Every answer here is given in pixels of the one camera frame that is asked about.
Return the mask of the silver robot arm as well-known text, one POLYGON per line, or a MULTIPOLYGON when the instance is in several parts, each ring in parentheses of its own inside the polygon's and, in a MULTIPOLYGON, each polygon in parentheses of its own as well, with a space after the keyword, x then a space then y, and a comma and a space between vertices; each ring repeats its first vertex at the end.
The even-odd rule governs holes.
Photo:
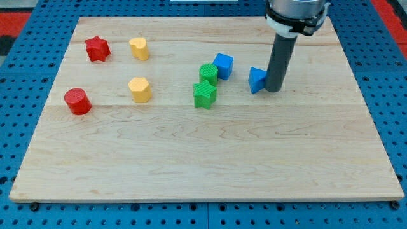
POLYGON ((329 6, 327 0, 267 0, 265 19, 279 36, 312 36, 323 25, 329 6))

